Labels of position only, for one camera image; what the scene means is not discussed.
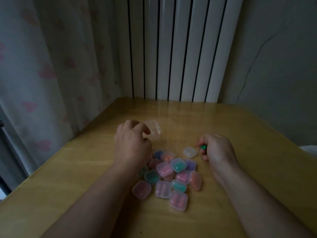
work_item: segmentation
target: forearm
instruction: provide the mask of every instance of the forearm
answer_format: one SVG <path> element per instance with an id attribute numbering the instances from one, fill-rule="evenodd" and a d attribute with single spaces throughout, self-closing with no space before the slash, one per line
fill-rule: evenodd
<path id="1" fill-rule="evenodd" d="M 109 168 L 42 236 L 42 238 L 109 237 L 131 179 Z"/>
<path id="2" fill-rule="evenodd" d="M 238 166 L 221 181 L 249 237 L 315 237 L 278 200 Z"/>

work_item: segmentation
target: curtain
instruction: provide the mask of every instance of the curtain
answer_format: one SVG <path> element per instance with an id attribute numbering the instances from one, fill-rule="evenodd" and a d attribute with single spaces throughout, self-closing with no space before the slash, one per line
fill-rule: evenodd
<path id="1" fill-rule="evenodd" d="M 0 117 L 30 174 L 121 96 L 113 0 L 1 0 Z"/>

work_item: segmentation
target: wall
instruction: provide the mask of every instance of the wall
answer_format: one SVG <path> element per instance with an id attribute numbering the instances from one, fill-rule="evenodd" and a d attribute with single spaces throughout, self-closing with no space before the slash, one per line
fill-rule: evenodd
<path id="1" fill-rule="evenodd" d="M 244 0 L 219 102 L 317 144 L 317 0 Z"/>

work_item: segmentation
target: hand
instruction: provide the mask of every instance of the hand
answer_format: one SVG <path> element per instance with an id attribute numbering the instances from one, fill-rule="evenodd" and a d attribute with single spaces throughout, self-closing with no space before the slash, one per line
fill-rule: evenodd
<path id="1" fill-rule="evenodd" d="M 213 133 L 201 136 L 195 146 L 200 147 L 204 144 L 207 145 L 207 150 L 200 149 L 201 159 L 209 162 L 214 178 L 222 184 L 226 173 L 232 168 L 239 167 L 232 144 L 228 138 Z"/>
<path id="2" fill-rule="evenodd" d="M 131 177 L 137 176 L 151 156 L 152 143 L 149 139 L 143 138 L 143 132 L 147 135 L 151 133 L 145 124 L 136 120 L 127 120 L 118 126 L 114 137 L 116 144 L 113 167 Z"/>

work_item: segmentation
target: empty plastic case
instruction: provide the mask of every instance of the empty plastic case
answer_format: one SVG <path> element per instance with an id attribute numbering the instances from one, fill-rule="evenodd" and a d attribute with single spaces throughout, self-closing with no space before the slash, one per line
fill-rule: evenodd
<path id="1" fill-rule="evenodd" d="M 183 153 L 191 159 L 192 157 L 196 156 L 197 151 L 188 146 L 187 148 L 184 148 Z"/>
<path id="2" fill-rule="evenodd" d="M 166 180 L 166 181 L 168 181 L 168 182 L 171 182 L 171 181 L 173 180 L 175 174 L 176 174 L 176 172 L 173 171 L 173 173 L 171 173 L 170 175 L 164 176 L 163 179 Z"/>
<path id="3" fill-rule="evenodd" d="M 177 180 L 172 180 L 171 181 L 171 185 L 172 185 L 173 189 L 179 190 L 181 192 L 185 192 L 186 189 L 187 189 L 187 185 L 186 184 L 184 184 L 182 182 L 179 182 Z"/>
<path id="4" fill-rule="evenodd" d="M 150 164 L 149 164 L 149 168 L 150 169 L 156 169 L 157 165 L 163 163 L 163 161 L 159 160 L 158 158 L 154 158 Z"/>
<path id="5" fill-rule="evenodd" d="M 149 168 L 145 165 L 142 167 L 142 169 L 138 172 L 138 177 L 141 177 L 145 174 L 145 172 L 148 172 Z"/>
<path id="6" fill-rule="evenodd" d="M 196 162 L 195 161 L 192 161 L 192 160 L 184 160 L 185 163 L 186 163 L 186 169 L 189 170 L 189 171 L 193 171 L 196 169 Z"/>
<path id="7" fill-rule="evenodd" d="M 190 172 L 189 171 L 187 171 L 187 170 L 183 170 L 182 172 L 179 172 L 179 173 L 177 173 L 176 174 L 176 180 L 178 180 L 178 181 L 180 181 L 180 182 L 182 182 L 182 183 L 184 183 L 184 184 L 188 184 L 188 182 L 189 182 L 189 174 L 190 174 Z"/>
<path id="8" fill-rule="evenodd" d="M 186 163 L 181 158 L 171 160 L 170 165 L 172 166 L 173 170 L 175 170 L 177 173 L 186 169 Z"/>
<path id="9" fill-rule="evenodd" d="M 152 169 L 144 174 L 144 180 L 150 185 L 154 185 L 157 181 L 161 179 L 159 173 Z"/>
<path id="10" fill-rule="evenodd" d="M 179 211 L 185 211 L 187 206 L 188 196 L 180 192 L 179 190 L 174 190 L 170 197 L 170 206 Z"/>
<path id="11" fill-rule="evenodd" d="M 198 191 L 201 187 L 201 177 L 196 171 L 191 171 L 189 175 L 189 184 L 191 184 L 193 190 Z"/>
<path id="12" fill-rule="evenodd" d="M 158 151 L 155 151 L 153 153 L 154 157 L 157 158 L 157 159 L 161 159 L 161 155 L 164 154 L 164 151 L 163 150 L 158 150 Z"/>
<path id="13" fill-rule="evenodd" d="M 172 185 L 166 181 L 158 181 L 155 187 L 155 195 L 159 198 L 168 199 L 171 196 Z"/>
<path id="14" fill-rule="evenodd" d="M 158 164 L 156 166 L 156 170 L 158 171 L 158 173 L 162 177 L 168 176 L 171 173 L 173 173 L 173 168 L 171 167 L 171 165 L 168 162 L 163 162 L 163 163 Z"/>
<path id="15" fill-rule="evenodd" d="M 149 135 L 143 134 L 144 138 L 155 141 L 162 137 L 162 130 L 156 120 L 147 120 L 144 123 L 151 131 Z"/>
<path id="16" fill-rule="evenodd" d="M 151 190 L 151 185 L 146 183 L 144 180 L 140 180 L 135 186 L 133 186 L 132 193 L 138 199 L 144 200 L 149 195 Z"/>
<path id="17" fill-rule="evenodd" d="M 161 160 L 166 162 L 170 162 L 174 158 L 175 158 L 175 154 L 171 151 L 167 151 L 161 155 Z"/>

